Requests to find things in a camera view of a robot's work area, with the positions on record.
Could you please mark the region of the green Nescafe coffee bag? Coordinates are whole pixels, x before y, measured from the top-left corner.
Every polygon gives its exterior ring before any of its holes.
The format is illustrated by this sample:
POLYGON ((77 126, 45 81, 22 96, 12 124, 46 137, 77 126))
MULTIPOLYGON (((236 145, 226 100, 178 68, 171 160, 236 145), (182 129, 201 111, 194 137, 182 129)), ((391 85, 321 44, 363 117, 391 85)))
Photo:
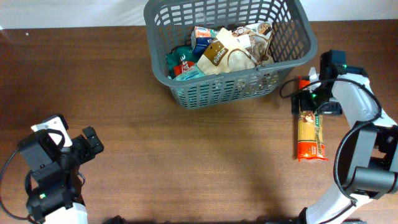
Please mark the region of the green Nescafe coffee bag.
POLYGON ((169 76, 171 79, 187 71, 198 62, 200 55, 193 53, 190 46, 176 47, 166 56, 169 76))

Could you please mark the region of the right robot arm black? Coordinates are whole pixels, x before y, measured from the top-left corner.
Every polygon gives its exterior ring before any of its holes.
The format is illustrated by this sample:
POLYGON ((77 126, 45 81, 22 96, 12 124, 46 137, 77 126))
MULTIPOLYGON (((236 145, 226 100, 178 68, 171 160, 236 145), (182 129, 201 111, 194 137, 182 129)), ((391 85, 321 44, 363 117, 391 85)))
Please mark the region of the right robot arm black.
POLYGON ((361 206, 397 193, 397 123, 365 70, 347 65, 344 51, 329 50, 319 71, 296 81, 299 88, 288 97, 298 116, 299 159, 324 159, 323 115, 343 114, 350 126, 336 150, 331 187, 300 212, 298 223, 343 223, 361 206))

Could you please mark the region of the orange San Remo spaghetti pack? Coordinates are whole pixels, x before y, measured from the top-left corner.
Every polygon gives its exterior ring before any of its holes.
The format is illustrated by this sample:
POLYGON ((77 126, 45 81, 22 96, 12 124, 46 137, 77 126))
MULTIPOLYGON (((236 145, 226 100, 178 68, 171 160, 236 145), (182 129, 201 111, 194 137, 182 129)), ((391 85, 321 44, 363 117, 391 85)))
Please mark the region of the orange San Remo spaghetti pack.
POLYGON ((297 159, 301 161, 327 161, 325 144, 323 142, 323 116, 316 112, 318 106, 314 103, 316 95, 304 86, 309 80, 300 79, 298 87, 302 91, 297 95, 298 133, 297 133, 297 159))

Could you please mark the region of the mint toilet wipes pack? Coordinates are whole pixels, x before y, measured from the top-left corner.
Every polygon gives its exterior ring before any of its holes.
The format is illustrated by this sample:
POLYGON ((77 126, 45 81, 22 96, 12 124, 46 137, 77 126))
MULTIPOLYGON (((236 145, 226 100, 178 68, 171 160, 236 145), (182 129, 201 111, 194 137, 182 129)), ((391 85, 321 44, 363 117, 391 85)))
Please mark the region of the mint toilet wipes pack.
POLYGON ((182 65, 174 67, 175 81, 187 81, 195 78, 205 77, 206 75, 197 67, 196 64, 185 69, 182 65))

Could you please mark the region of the grey plastic lattice basket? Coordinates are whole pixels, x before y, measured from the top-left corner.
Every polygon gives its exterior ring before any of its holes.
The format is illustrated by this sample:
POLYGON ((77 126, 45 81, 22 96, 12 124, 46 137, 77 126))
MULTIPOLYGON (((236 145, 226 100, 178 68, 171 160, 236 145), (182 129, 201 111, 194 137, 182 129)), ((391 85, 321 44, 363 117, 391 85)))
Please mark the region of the grey plastic lattice basket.
POLYGON ((317 53, 318 41, 299 0, 150 0, 143 13, 153 74, 187 109, 267 95, 317 53), (168 78, 166 55, 190 44, 194 27, 231 30, 255 22, 272 25, 272 64, 185 82, 168 78))

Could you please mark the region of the blue Kleenex tissue multipack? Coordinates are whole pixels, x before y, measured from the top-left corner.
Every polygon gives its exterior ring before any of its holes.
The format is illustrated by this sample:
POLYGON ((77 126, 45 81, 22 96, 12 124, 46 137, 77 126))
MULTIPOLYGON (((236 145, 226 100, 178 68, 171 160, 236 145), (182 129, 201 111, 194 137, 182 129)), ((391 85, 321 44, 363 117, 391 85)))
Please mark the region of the blue Kleenex tissue multipack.
POLYGON ((191 34, 193 53, 196 55, 203 54, 218 33, 218 30, 195 26, 191 34))

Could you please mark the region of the beige snack pouch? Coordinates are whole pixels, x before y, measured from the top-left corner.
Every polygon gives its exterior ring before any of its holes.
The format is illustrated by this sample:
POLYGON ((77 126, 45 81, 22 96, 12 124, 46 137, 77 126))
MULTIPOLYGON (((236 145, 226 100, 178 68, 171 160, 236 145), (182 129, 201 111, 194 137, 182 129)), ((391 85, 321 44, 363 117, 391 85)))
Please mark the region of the beige snack pouch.
POLYGON ((257 60, 247 50, 251 46, 248 34, 234 36, 225 28, 216 35, 197 62, 205 75, 237 72, 254 68, 257 60))
POLYGON ((273 28, 270 22, 258 22, 236 28, 232 34, 252 55, 258 65, 273 63, 269 53, 273 28))

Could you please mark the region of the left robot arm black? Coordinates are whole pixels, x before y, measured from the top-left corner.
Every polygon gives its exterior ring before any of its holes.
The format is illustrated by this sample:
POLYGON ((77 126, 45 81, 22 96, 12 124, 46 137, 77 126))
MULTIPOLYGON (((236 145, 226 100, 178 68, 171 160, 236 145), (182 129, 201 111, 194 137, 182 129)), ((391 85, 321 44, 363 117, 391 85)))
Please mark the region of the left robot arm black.
POLYGON ((35 223, 87 223, 81 194, 85 177, 80 166, 104 151, 95 129, 88 126, 71 138, 62 114, 50 116, 31 129, 32 134, 17 145, 30 167, 25 178, 30 218, 35 223))

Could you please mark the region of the dark device bottom left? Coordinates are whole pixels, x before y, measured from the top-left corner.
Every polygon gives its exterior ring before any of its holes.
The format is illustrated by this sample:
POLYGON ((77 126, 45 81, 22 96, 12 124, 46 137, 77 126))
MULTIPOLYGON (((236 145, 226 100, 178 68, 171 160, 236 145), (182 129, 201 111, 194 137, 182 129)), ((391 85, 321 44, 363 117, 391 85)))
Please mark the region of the dark device bottom left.
POLYGON ((105 221, 103 224, 128 224, 125 218, 117 215, 109 220, 105 221))

